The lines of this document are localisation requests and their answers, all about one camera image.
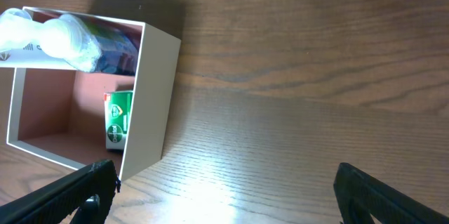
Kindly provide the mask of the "green Dettol soap box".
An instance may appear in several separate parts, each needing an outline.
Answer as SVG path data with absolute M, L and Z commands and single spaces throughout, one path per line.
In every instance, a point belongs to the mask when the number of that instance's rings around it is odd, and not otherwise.
M 108 150 L 124 150 L 130 123 L 133 91 L 104 93 L 105 138 Z

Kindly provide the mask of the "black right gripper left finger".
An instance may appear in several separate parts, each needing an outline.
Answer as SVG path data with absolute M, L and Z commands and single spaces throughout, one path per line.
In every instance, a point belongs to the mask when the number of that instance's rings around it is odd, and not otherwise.
M 104 223 L 121 181 L 114 162 L 100 160 L 1 207 L 1 222 Z

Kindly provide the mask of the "blue foam soap bottle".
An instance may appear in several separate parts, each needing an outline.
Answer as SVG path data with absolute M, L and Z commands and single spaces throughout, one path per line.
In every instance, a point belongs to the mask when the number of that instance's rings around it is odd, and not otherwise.
M 25 10 L 10 8 L 1 14 L 1 52 L 33 43 L 74 70 L 134 76 L 139 50 L 125 32 L 107 23 L 64 13 L 45 22 Z

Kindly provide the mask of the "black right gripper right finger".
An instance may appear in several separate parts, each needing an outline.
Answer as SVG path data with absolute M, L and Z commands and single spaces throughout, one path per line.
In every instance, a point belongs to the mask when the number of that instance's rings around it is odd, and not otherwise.
M 447 223 L 448 217 L 415 201 L 349 163 L 333 183 L 343 223 Z

